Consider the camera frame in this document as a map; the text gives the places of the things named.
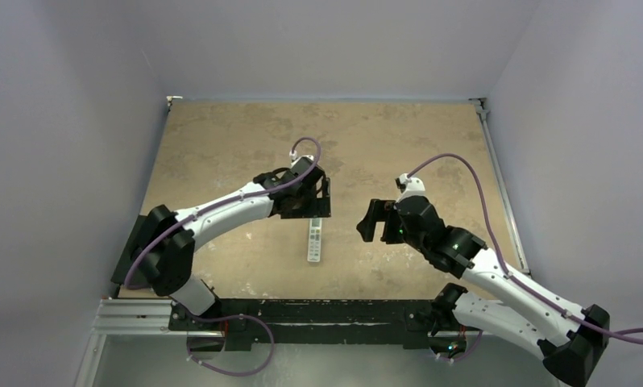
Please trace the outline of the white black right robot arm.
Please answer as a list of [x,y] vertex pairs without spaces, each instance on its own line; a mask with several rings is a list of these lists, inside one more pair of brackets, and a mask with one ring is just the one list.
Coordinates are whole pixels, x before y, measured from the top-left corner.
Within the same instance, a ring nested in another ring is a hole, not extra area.
[[370,200],[356,226],[363,241],[374,239],[379,222],[384,223],[382,242],[409,245],[435,269],[484,289],[498,301],[484,306],[466,290],[458,296],[448,293],[432,307],[440,327],[460,323],[481,328],[539,358],[564,384],[587,385],[608,346],[601,333],[610,327],[604,308],[568,301],[514,268],[504,268],[481,238],[447,226],[425,197]]

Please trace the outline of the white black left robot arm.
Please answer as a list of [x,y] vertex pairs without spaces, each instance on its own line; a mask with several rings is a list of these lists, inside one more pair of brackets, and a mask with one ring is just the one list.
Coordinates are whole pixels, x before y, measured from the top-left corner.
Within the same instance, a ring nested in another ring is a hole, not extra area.
[[330,178],[312,156],[255,176],[240,189],[201,205],[152,208],[138,218],[121,261],[121,285],[150,288],[183,306],[199,329],[215,327],[221,315],[218,295],[193,272],[196,252],[217,237],[251,222],[329,218]]

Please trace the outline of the white remote control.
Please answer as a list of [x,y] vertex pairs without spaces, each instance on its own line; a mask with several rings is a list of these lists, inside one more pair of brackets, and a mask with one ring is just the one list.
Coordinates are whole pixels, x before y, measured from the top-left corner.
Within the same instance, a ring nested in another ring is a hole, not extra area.
[[309,233],[307,245],[307,258],[309,263],[318,264],[321,262],[322,252],[322,219],[312,218],[309,220]]

